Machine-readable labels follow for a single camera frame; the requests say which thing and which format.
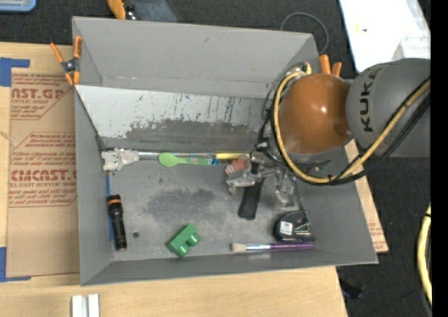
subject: green plastic block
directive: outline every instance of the green plastic block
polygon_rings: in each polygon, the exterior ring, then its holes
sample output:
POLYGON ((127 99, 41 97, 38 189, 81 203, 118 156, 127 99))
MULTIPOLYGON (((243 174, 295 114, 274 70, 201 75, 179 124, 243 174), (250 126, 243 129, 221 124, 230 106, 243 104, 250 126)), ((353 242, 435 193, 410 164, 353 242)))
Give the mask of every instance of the green plastic block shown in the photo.
POLYGON ((166 247, 178 256, 185 256, 190 252, 190 247, 197 245, 200 241, 200 236, 196 231, 197 228, 194 224, 188 224, 166 245, 166 247))

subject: wire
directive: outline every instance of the wire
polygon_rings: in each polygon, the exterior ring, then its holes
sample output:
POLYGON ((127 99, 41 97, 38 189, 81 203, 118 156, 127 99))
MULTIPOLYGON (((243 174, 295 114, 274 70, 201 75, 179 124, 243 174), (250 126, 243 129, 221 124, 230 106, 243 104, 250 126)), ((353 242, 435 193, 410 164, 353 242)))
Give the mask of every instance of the wire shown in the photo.
POLYGON ((293 12, 293 13, 290 13, 288 16, 286 16, 284 18, 283 22, 281 23, 280 31, 283 31, 283 28, 284 28, 284 26, 286 24, 286 21, 288 21, 290 18, 295 17, 295 16, 306 16, 306 17, 309 17, 309 18, 313 19, 314 21, 316 21, 317 23, 320 24, 320 26, 323 29, 323 33, 325 34, 325 45, 323 45, 323 48, 319 51, 319 54, 321 55, 322 53, 324 53, 327 50, 327 48, 328 48, 328 44, 330 42, 330 35, 328 34, 327 27, 316 16, 313 16, 313 15, 311 15, 309 13, 306 13, 306 12, 293 12))
POLYGON ((429 204, 426 210, 426 215, 423 218, 421 224, 419 240, 417 242, 417 267, 419 268, 421 284, 423 285, 423 290, 425 292, 426 298, 429 304, 433 305, 433 285, 429 279, 428 273, 428 263, 427 263, 427 249, 428 249, 428 238, 430 235, 431 228, 431 204, 429 204))
POLYGON ((376 169, 385 159, 387 159, 395 151, 395 149, 403 142, 403 140, 405 140, 406 136, 414 128, 415 124, 417 124, 417 122, 422 117, 422 115, 428 110, 430 104, 431 104, 431 93, 428 93, 426 95, 425 99, 415 109, 411 118, 406 122, 405 126, 401 129, 400 133, 398 133, 398 135, 394 138, 391 145, 388 146, 388 148, 384 151, 384 153, 379 157, 379 159, 376 162, 364 167, 364 170, 362 172, 351 175, 346 178, 339 178, 339 176, 342 175, 342 173, 343 173, 342 172, 341 174, 339 174, 338 176, 335 177, 332 184, 340 185, 340 184, 345 184, 345 183, 355 181, 355 180, 367 175, 367 172, 370 172, 370 171, 373 171, 374 169, 376 169))
POLYGON ((279 151, 281 155, 283 156, 283 159, 285 159, 286 164, 290 167, 290 169, 294 172, 296 176, 301 178, 302 180, 308 182, 308 183, 314 183, 317 185, 328 185, 331 183, 334 183, 336 178, 346 178, 348 175, 353 173, 357 168, 359 168, 372 154, 373 152, 378 148, 378 146, 384 141, 386 136, 391 132, 391 130, 397 125, 399 119, 403 117, 406 110, 427 90, 431 87, 431 77, 428 77, 422 84, 420 84, 417 89, 408 97, 399 107, 399 109, 396 111, 396 113, 393 115, 393 117, 390 119, 389 123, 386 125, 386 127, 383 129, 381 134, 378 136, 378 138, 375 140, 375 142, 364 152, 363 155, 355 159, 339 176, 337 177, 327 177, 327 178, 317 178, 315 176, 311 176, 309 174, 306 174, 305 172, 301 171, 295 163, 291 160, 291 158, 288 155, 288 152, 286 151, 286 148, 283 144, 283 140, 281 138, 281 132, 279 127, 279 104, 280 104, 280 98, 281 93, 284 90, 284 87, 286 84, 297 77, 305 76, 306 73, 304 71, 296 71, 288 76, 284 77, 283 80, 280 82, 275 96, 274 96, 274 102, 272 107, 272 124, 273 124, 273 131, 276 143, 278 145, 279 151))

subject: yellow cable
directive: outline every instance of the yellow cable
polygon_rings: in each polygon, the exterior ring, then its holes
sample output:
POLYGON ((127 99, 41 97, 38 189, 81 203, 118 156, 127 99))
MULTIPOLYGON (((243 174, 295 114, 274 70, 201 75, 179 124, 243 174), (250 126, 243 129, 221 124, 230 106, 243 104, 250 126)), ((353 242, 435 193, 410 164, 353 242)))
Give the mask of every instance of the yellow cable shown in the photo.
MULTIPOLYGON (((291 170, 294 171, 294 173, 299 176, 300 178, 309 181, 311 183, 329 183, 336 179, 336 177, 332 178, 317 178, 315 176, 308 175, 301 171, 289 158, 288 152, 285 149, 285 146, 283 144, 283 140, 281 139, 281 133, 280 133, 280 126, 279 126, 279 104, 280 104, 280 98, 281 93, 283 92, 284 87, 286 84, 297 77, 306 76, 309 74, 308 72, 293 72, 286 76, 279 84, 275 96, 274 96, 274 106, 273 106, 273 115, 274 115, 274 133, 276 136, 277 143, 279 144, 279 149, 281 151, 281 154, 283 155, 283 158, 285 159, 288 166, 291 168, 291 170)), ((362 163, 364 163, 377 149, 377 147, 383 142, 383 140, 386 138, 386 136, 390 133, 390 131, 396 126, 397 122, 401 117, 405 114, 405 111, 411 106, 424 92, 426 92, 431 87, 431 80, 428 80, 424 85, 422 85, 406 102, 405 104, 398 110, 398 112, 393 116, 392 120, 389 124, 384 128, 383 132, 378 136, 378 138, 375 140, 375 142, 365 151, 365 153, 360 157, 360 159, 356 160, 354 163, 349 165, 349 168, 340 176, 340 178, 347 177, 349 174, 353 173, 357 168, 359 168, 362 163)))
POLYGON ((429 304, 433 305, 433 285, 429 279, 428 268, 426 266, 426 247, 428 245, 429 228, 431 226, 431 204, 426 210, 426 215, 421 224, 419 241, 417 243, 417 266, 419 268, 421 283, 429 304))

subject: black handle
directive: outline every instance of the black handle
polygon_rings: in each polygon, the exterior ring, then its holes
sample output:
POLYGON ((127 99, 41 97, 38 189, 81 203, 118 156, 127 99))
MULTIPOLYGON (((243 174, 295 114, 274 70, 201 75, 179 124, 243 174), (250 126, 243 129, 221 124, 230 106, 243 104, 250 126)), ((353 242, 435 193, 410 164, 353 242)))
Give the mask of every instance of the black handle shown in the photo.
MULTIPOLYGON (((258 164, 252 166, 252 173, 258 172, 258 164)), ((258 202, 260 201, 261 190, 263 187, 263 178, 260 182, 256 182, 255 185, 244 188, 241 204, 238 209, 238 216, 247 220, 255 219, 257 214, 258 202)))

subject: cardboard sheet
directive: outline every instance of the cardboard sheet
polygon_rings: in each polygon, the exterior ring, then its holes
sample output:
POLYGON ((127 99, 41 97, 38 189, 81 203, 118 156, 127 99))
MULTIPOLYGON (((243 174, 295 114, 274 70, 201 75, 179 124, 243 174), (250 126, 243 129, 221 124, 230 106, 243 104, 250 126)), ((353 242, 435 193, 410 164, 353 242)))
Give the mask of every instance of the cardboard sheet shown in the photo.
POLYGON ((77 272, 73 89, 49 45, 0 43, 0 57, 29 60, 11 69, 6 276, 77 272))

